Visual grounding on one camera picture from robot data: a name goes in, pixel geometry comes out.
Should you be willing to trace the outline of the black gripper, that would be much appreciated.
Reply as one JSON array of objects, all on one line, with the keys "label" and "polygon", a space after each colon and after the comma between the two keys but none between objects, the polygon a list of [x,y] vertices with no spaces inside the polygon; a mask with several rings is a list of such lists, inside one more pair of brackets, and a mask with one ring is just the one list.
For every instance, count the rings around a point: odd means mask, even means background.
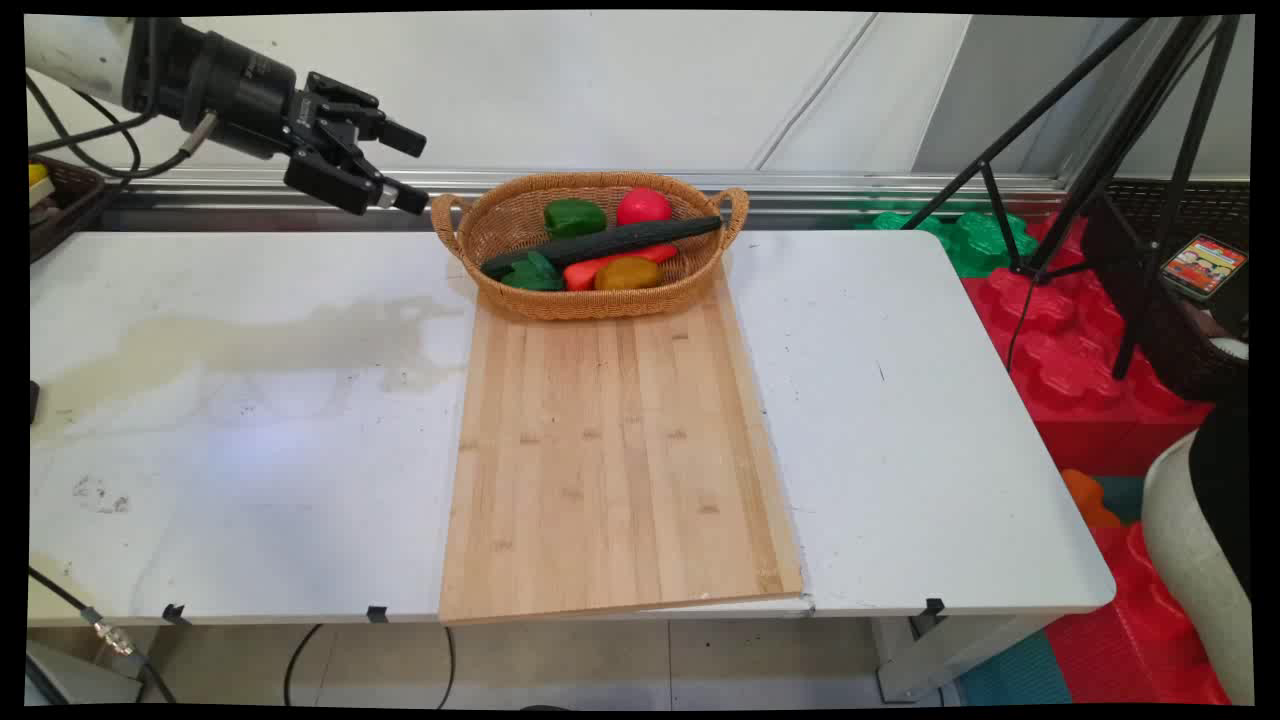
[{"label": "black gripper", "polygon": [[353,215],[370,208],[421,215],[430,195],[381,173],[360,145],[376,141],[419,158],[426,137],[390,119],[378,97],[317,72],[296,72],[179,18],[132,22],[125,109],[193,132],[215,117],[209,140],[268,160],[288,156],[288,187]]}]

